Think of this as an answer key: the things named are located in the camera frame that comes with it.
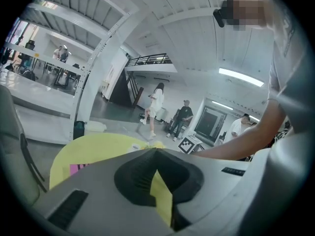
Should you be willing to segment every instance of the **black bag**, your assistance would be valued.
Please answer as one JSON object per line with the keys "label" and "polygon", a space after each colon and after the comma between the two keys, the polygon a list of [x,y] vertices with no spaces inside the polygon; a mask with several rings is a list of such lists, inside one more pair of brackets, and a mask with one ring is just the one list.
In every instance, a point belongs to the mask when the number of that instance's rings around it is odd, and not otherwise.
{"label": "black bag", "polygon": [[36,80],[35,74],[30,70],[26,70],[22,76],[32,81]]}
{"label": "black bag", "polygon": [[84,121],[75,121],[73,127],[73,139],[77,139],[81,136],[84,136]]}
{"label": "black bag", "polygon": [[8,69],[9,71],[13,72],[13,64],[7,65],[5,69]]}

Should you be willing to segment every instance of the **black vent slot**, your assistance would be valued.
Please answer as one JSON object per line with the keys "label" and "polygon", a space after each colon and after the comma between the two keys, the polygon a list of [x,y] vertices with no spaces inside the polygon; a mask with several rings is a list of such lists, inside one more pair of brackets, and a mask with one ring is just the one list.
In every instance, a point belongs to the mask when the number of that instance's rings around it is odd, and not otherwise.
{"label": "black vent slot", "polygon": [[232,174],[232,175],[237,175],[237,176],[240,176],[240,177],[242,177],[244,175],[244,173],[245,173],[245,171],[237,170],[237,169],[233,169],[233,168],[229,168],[229,167],[225,167],[221,171],[225,172],[225,173]]}
{"label": "black vent slot", "polygon": [[88,193],[84,191],[75,190],[69,197],[50,215],[48,221],[55,226],[66,230],[78,213]]}

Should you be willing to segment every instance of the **yellow cloth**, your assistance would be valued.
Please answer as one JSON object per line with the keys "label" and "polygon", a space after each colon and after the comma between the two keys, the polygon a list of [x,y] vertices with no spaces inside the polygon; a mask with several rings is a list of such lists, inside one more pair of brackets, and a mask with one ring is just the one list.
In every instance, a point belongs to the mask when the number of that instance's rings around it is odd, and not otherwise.
{"label": "yellow cloth", "polygon": [[172,219],[173,195],[157,171],[152,179],[150,195],[156,198],[157,212],[170,227]]}
{"label": "yellow cloth", "polygon": [[136,138],[111,133],[82,136],[64,146],[50,169],[49,189],[70,176],[70,164],[91,164],[126,154],[132,144],[140,147],[145,142]]}

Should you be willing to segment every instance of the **black outfit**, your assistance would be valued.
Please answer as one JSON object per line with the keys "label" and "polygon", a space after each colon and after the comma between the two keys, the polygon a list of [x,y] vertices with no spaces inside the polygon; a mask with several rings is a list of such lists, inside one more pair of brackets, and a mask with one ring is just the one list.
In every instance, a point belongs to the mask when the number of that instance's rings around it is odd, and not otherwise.
{"label": "black outfit", "polygon": [[59,61],[65,63],[68,56],[69,56],[68,52],[61,54]]}
{"label": "black outfit", "polygon": [[179,133],[181,132],[181,129],[184,125],[184,120],[183,118],[191,117],[192,116],[192,111],[190,107],[183,106],[181,110],[179,111],[177,118],[174,120],[173,127],[170,129],[169,133],[172,134],[177,127],[177,131],[175,134],[175,137],[178,137]]}

